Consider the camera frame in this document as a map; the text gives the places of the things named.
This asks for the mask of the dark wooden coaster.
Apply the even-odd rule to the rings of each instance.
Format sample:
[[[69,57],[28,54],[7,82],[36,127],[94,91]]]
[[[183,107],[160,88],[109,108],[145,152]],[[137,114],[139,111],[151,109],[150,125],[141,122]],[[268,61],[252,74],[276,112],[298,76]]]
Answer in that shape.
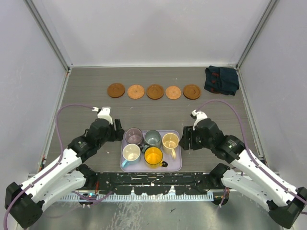
[[[108,86],[107,94],[112,98],[119,98],[125,93],[125,87],[121,83],[113,83]]]
[[[164,89],[159,84],[152,84],[146,90],[147,96],[152,100],[158,100],[163,97]]]
[[[197,85],[189,84],[184,87],[183,94],[190,100],[196,100],[201,96],[201,90]]]

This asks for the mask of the woven rattan coaster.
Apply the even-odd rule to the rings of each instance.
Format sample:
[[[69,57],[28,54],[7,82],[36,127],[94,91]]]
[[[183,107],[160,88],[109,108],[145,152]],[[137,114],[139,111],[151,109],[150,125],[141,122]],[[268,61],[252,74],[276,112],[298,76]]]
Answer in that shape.
[[[144,93],[144,88],[138,84],[131,85],[127,91],[127,94],[131,99],[140,99],[144,96]]]
[[[165,94],[169,99],[176,100],[181,97],[181,89],[177,86],[169,86]]]

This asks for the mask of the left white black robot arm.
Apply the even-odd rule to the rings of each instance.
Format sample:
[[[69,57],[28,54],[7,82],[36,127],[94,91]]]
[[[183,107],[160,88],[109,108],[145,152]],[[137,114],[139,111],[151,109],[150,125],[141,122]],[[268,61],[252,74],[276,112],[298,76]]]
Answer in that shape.
[[[123,135],[120,119],[111,124],[106,119],[97,118],[49,166],[21,184],[11,183],[6,189],[3,228],[8,228],[7,218],[12,216],[26,229],[64,195],[80,188],[94,188],[97,175],[85,161],[106,142],[123,140]]]

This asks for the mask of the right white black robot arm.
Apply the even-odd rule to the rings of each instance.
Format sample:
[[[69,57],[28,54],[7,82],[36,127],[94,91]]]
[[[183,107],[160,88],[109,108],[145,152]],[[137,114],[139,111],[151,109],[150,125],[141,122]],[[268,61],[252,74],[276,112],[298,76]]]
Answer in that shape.
[[[184,150],[209,149],[219,163],[210,172],[214,188],[235,189],[261,205],[280,226],[290,229],[307,205],[305,187],[295,187],[262,163],[245,144],[225,135],[211,119],[196,121],[183,128],[179,145]]]

